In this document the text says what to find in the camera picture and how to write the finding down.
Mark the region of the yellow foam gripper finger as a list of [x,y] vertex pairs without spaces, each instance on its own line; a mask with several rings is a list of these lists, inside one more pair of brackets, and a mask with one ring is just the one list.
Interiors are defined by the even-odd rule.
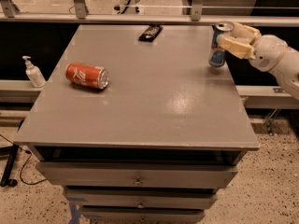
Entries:
[[254,27],[235,22],[231,35],[241,43],[253,44],[261,36],[261,32]]
[[230,35],[218,35],[218,44],[226,51],[239,59],[254,59],[254,47],[245,43],[242,38],[234,38]]

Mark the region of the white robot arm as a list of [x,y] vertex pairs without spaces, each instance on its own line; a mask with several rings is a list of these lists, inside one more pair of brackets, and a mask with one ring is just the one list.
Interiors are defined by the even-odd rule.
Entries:
[[217,36],[218,44],[239,59],[268,72],[290,96],[299,100],[299,51],[275,35],[262,35],[251,26],[234,22],[233,29]]

